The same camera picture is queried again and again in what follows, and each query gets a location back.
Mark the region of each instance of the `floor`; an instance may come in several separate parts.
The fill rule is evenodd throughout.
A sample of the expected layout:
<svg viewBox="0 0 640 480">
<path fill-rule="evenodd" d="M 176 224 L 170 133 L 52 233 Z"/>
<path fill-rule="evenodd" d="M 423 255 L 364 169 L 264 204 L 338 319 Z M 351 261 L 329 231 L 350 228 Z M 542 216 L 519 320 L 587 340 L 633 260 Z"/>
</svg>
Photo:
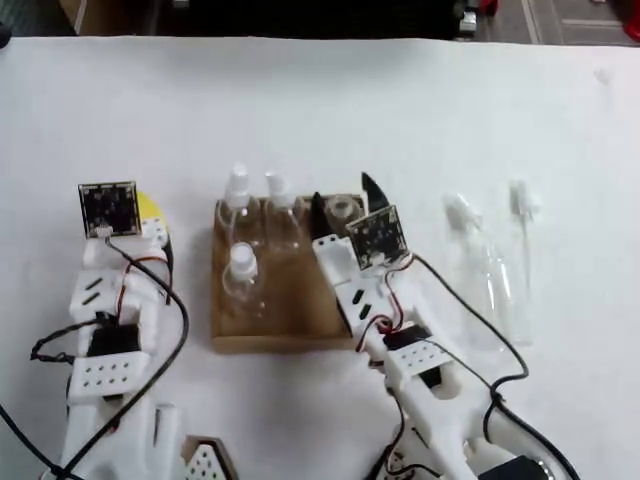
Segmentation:
<svg viewBox="0 0 640 480">
<path fill-rule="evenodd" d="M 638 45 L 622 31 L 630 1 L 502 0 L 495 18 L 479 22 L 476 39 L 548 45 Z"/>
<path fill-rule="evenodd" d="M 59 0 L 0 0 L 0 21 L 11 25 L 16 35 L 69 35 L 72 30 L 58 3 Z M 405 36 L 416 36 L 411 28 L 421 23 L 416 12 L 424 0 L 405 0 L 414 5 L 413 13 L 400 12 L 399 17 L 384 16 L 382 25 L 393 21 L 406 22 Z M 206 4 L 224 5 L 224 2 L 211 0 L 191 0 L 198 7 Z M 596 3 L 593 0 L 501 0 L 500 9 L 495 18 L 479 20 L 477 41 L 533 43 L 551 45 L 628 45 L 637 46 L 622 31 L 620 19 L 629 18 L 633 0 L 608 0 L 608 3 Z M 170 5 L 162 1 L 165 8 Z M 192 18 L 227 18 L 221 12 L 205 12 L 192 15 Z M 160 28 L 159 34 L 165 35 L 222 35 L 224 25 L 210 31 L 210 25 L 199 29 L 187 22 L 186 28 Z"/>
</svg>

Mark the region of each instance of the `clear plastic bottle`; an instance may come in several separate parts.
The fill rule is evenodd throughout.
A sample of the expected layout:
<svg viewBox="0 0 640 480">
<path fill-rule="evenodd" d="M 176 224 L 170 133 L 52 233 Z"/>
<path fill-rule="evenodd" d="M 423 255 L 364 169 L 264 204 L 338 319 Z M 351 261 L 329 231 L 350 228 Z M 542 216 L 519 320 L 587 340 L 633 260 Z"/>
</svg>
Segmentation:
<svg viewBox="0 0 640 480">
<path fill-rule="evenodd" d="M 450 226 L 458 233 L 463 247 L 463 297 L 512 343 L 531 343 L 527 304 L 519 278 L 512 265 L 482 228 L 482 220 L 460 195 L 447 197 L 445 208 Z M 505 349 L 505 345 L 475 317 L 468 314 L 467 335 L 476 350 Z"/>
<path fill-rule="evenodd" d="M 350 195 L 335 195 L 327 202 L 325 213 L 333 230 L 344 236 L 346 225 L 362 217 L 362 207 Z"/>
<path fill-rule="evenodd" d="M 297 253 L 304 245 L 302 227 L 304 203 L 291 193 L 291 186 L 277 173 L 267 173 L 269 200 L 265 206 L 265 224 L 269 248 L 277 253 Z"/>
<path fill-rule="evenodd" d="M 236 243 L 231 247 L 229 264 L 222 273 L 222 286 L 234 318 L 265 318 L 263 276 L 248 243 Z"/>
<path fill-rule="evenodd" d="M 229 245 L 245 242 L 256 250 L 264 245 L 260 202 L 249 193 L 249 174 L 244 166 L 233 168 L 216 215 Z"/>
</svg>

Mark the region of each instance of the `white bottle cap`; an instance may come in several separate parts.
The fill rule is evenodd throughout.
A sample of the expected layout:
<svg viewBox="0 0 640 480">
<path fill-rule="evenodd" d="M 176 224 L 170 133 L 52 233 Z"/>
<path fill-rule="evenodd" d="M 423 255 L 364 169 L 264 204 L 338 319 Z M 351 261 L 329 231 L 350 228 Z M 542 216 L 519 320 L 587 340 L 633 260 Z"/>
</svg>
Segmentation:
<svg viewBox="0 0 640 480">
<path fill-rule="evenodd" d="M 229 262 L 233 278 L 240 281 L 251 280 L 258 274 L 258 261 L 248 243 L 236 243 L 231 247 Z"/>
<path fill-rule="evenodd" d="M 453 230 L 468 233 L 473 227 L 482 229 L 482 217 L 473 211 L 469 202 L 459 193 L 445 196 L 444 206 Z"/>
<path fill-rule="evenodd" d="M 291 193 L 291 184 L 279 173 L 268 172 L 266 174 L 269 185 L 269 198 L 278 208 L 291 208 L 296 201 L 296 196 Z"/>
<path fill-rule="evenodd" d="M 224 199 L 231 208 L 243 208 L 249 204 L 249 173 L 244 165 L 236 165 L 231 171 L 224 192 Z"/>
</svg>

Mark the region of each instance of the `tabletop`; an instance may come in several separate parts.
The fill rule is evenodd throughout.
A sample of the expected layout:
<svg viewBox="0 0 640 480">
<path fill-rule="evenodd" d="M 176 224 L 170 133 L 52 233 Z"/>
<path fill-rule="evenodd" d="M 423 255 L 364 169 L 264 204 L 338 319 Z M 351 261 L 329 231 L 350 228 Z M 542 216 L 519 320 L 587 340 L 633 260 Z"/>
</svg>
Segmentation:
<svg viewBox="0 0 640 480">
<path fill-rule="evenodd" d="M 193 322 L 155 397 L 183 408 L 188 433 L 222 438 L 243 479 L 361 478 L 398 421 L 363 355 L 211 350 L 211 224 L 227 172 L 245 163 L 264 194 L 271 167 L 300 193 L 358 191 L 366 170 L 445 276 L 442 195 L 465 194 L 512 244 L 508 183 L 521 178 L 542 210 L 530 230 L 532 376 L 507 390 L 510 405 L 582 478 L 635 478 L 639 77 L 640 52 L 623 48 L 14 39 L 0 51 L 0 401 L 57 458 L 69 370 L 29 352 L 71 321 L 76 184 L 134 179 L 169 219 Z M 440 315 L 459 315 L 430 291 Z M 167 316 L 168 345 L 179 321 Z M 0 469 L 43 470 L 5 427 Z"/>
</svg>

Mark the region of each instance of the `wooden tray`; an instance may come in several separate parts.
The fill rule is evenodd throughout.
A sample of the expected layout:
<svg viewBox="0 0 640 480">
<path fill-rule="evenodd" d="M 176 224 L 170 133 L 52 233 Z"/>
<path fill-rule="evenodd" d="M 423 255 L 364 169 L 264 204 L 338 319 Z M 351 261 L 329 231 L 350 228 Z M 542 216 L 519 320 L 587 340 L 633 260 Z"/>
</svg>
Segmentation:
<svg viewBox="0 0 640 480">
<path fill-rule="evenodd" d="M 261 206 L 265 201 L 260 199 Z M 266 277 L 265 299 L 273 312 L 258 323 L 230 314 L 222 288 L 229 245 L 217 219 L 213 230 L 211 324 L 213 347 L 217 352 L 298 353 L 353 348 L 353 340 L 320 271 L 310 239 L 294 260 L 283 260 L 268 248 L 258 256 L 258 268 Z"/>
</svg>

